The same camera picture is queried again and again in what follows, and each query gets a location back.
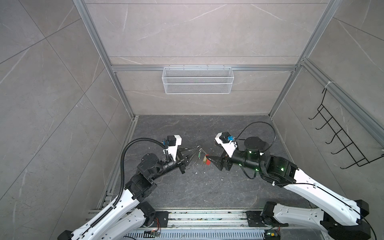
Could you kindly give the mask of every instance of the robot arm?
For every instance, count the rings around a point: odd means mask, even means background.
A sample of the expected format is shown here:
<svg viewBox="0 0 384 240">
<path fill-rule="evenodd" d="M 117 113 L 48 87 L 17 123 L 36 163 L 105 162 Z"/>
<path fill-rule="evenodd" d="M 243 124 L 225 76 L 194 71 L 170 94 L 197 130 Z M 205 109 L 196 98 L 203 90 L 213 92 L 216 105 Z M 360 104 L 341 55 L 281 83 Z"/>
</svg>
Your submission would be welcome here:
<svg viewBox="0 0 384 240">
<path fill-rule="evenodd" d="M 284 187 L 318 206 L 317 209 L 303 209 L 267 202 L 262 216 L 269 225 L 290 223 L 317 228 L 328 232 L 335 240 L 371 237 L 369 224 L 361 220 L 369 213 L 369 206 L 363 200 L 347 199 L 315 181 L 287 159 L 270 155 L 269 145 L 258 137 L 245 139 L 244 151 L 238 149 L 228 132 L 219 133 L 215 140 L 224 152 L 220 157 L 207 158 L 219 170 L 230 170 L 233 164 L 238 164 L 242 170 L 244 167 L 252 169 L 255 176 L 259 172 L 260 177 L 272 185 Z"/>
<path fill-rule="evenodd" d="M 183 156 L 177 149 L 181 145 L 179 135 L 168 136 L 164 140 L 164 145 L 153 139 L 141 138 L 127 144 L 122 154 L 123 163 L 126 150 L 138 141 L 151 141 L 162 146 L 166 159 L 159 160 L 153 153 L 144 155 L 137 166 L 136 174 L 125 185 L 124 176 L 122 176 L 124 187 L 121 188 L 120 196 L 118 195 L 80 228 L 75 231 L 64 231 L 58 240 L 115 240 L 142 225 L 147 227 L 152 225 L 156 211 L 148 202 L 142 201 L 157 187 L 153 180 L 176 168 L 179 168 L 182 174 L 185 173 L 185 167 L 188 166 L 193 154 Z"/>
</svg>

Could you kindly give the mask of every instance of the wire mesh basket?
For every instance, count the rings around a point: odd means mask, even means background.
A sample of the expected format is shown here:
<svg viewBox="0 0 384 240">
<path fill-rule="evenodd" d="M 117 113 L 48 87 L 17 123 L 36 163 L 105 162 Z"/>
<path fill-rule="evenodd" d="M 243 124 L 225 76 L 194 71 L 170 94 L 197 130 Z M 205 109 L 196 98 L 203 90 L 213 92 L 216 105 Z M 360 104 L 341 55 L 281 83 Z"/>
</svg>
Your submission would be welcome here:
<svg viewBox="0 0 384 240">
<path fill-rule="evenodd" d="M 166 94 L 230 93 L 230 67 L 166 67 L 162 80 Z"/>
</svg>

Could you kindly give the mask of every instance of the dark gray floor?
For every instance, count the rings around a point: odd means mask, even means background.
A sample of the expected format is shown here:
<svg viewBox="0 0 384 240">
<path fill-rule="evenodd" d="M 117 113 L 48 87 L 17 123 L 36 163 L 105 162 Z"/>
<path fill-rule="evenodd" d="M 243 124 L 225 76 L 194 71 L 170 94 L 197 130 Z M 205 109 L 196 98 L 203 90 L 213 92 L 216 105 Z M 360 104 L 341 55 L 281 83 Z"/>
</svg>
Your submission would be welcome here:
<svg viewBox="0 0 384 240">
<path fill-rule="evenodd" d="M 133 135 L 150 137 L 161 141 L 167 135 L 180 135 L 181 147 L 201 145 L 210 155 L 219 156 L 222 149 L 215 145 L 215 136 L 228 131 L 237 136 L 249 123 L 266 121 L 268 116 L 139 116 Z M 273 131 L 266 124 L 253 124 L 241 138 L 258 136 L 266 142 L 273 140 Z M 280 139 L 270 149 L 271 154 L 288 158 Z M 136 172 L 140 159 L 147 153 L 155 153 L 164 158 L 162 149 L 150 142 L 132 145 L 127 151 L 125 162 L 125 181 Z M 185 174 L 176 169 L 155 180 L 157 188 L 146 198 L 154 207 L 226 207 L 226 208 L 263 208 L 266 201 L 275 201 L 291 207 L 309 207 L 308 201 L 284 188 L 272 186 L 262 180 L 248 179 L 239 166 L 231 171 L 219 171 L 213 164 L 209 166 L 201 161 L 192 161 Z"/>
</svg>

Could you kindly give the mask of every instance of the black mounting plate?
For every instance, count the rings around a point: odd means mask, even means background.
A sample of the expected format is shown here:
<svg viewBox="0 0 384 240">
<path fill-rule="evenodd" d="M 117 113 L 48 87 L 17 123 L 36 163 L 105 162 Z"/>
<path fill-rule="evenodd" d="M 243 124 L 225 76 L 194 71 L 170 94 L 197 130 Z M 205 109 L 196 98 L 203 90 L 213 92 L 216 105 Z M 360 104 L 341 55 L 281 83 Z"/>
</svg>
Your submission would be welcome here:
<svg viewBox="0 0 384 240">
<path fill-rule="evenodd" d="M 159 220 L 160 227 L 167 227 L 168 226 L 168 215 L 169 215 L 169 212 L 167 212 L 167 211 L 156 212 L 155 219 L 157 218 Z"/>
</svg>

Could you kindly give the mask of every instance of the aluminum frame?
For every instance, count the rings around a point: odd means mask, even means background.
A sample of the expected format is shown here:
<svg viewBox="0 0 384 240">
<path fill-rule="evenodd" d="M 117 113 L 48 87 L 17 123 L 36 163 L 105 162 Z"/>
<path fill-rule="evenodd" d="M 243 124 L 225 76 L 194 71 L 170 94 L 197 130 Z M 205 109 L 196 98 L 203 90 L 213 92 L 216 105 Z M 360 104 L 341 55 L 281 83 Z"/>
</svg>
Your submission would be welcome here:
<svg viewBox="0 0 384 240">
<path fill-rule="evenodd" d="M 97 209 L 102 209 L 106 205 L 108 205 L 112 201 L 112 195 L 113 195 L 113 190 L 115 189 L 116 183 L 119 179 L 120 175 L 120 154 L 124 147 L 127 145 L 128 142 L 132 140 L 133 137 L 133 132 L 135 131 L 137 120 L 139 117 L 135 117 L 129 124 L 128 129 L 125 133 L 124 140 L 120 146 L 120 149 L 117 153 L 114 165 L 113 165 L 113 171 L 109 174 L 108 180 L 107 180 L 107 185 L 105 186 L 103 193 L 101 195 L 101 198 L 99 200 L 99 203 L 97 205 Z"/>
<path fill-rule="evenodd" d="M 113 71 L 163 71 L 167 67 L 231 67 L 233 71 L 295 71 L 293 64 L 274 65 L 112 65 Z"/>
<path fill-rule="evenodd" d="M 335 14 L 337 8 L 340 6 L 341 2 L 343 0 L 330 0 L 327 4 L 327 7 L 324 10 L 323 15 L 321 16 L 315 30 L 313 31 L 307 45 L 305 46 L 303 52 L 301 53 L 299 60 L 297 62 L 297 68 L 295 72 L 292 72 L 291 75 L 288 77 L 287 82 L 283 86 L 283 89 L 281 90 L 279 96 L 277 97 L 275 103 L 273 104 L 271 110 L 269 111 L 268 115 L 273 118 L 275 113 L 277 112 L 277 109 L 280 107 L 281 103 L 283 102 L 286 94 L 288 93 L 289 89 L 291 88 L 293 82 L 295 81 L 298 73 L 300 72 L 300 69 L 303 67 L 302 61 L 304 58 L 308 58 L 308 56 L 313 51 L 314 47 L 316 46 L 317 42 L 319 41 L 320 37 L 324 33 L 325 29 L 327 28 L 329 22 L 331 21 L 333 15 Z"/>
<path fill-rule="evenodd" d="M 93 44 L 96 47 L 97 52 L 99 53 L 101 60 L 103 61 L 104 65 L 105 65 L 105 69 L 107 69 L 107 72 L 108 72 L 109 76 L 111 77 L 112 82 L 113 82 L 116 90 L 119 93 L 119 96 L 120 96 L 120 98 L 124 104 L 125 109 L 128 112 L 128 115 L 130 116 L 131 119 L 133 119 L 135 117 L 135 114 L 133 113 L 132 107 L 129 104 L 129 101 L 127 99 L 127 96 L 124 92 L 123 87 L 121 86 L 119 79 L 117 78 L 115 72 L 111 68 L 111 66 L 112 66 L 111 61 L 109 60 L 109 57 L 108 57 L 107 52 L 104 48 L 104 45 L 101 42 L 100 36 L 97 33 L 96 27 L 95 27 L 95 25 L 91 19 L 91 15 L 88 12 L 88 9 L 86 7 L 84 0 L 73 0 L 73 2 L 74 2 L 75 6 L 76 6 L 76 8 L 80 14 L 81 19 L 84 22 L 85 27 L 88 30 L 88 33 L 89 33 L 89 35 L 93 41 Z"/>
<path fill-rule="evenodd" d="M 384 127 L 362 106 L 353 100 L 337 83 L 332 82 L 315 64 L 305 58 L 304 68 L 336 98 L 343 107 L 384 147 Z"/>
</svg>

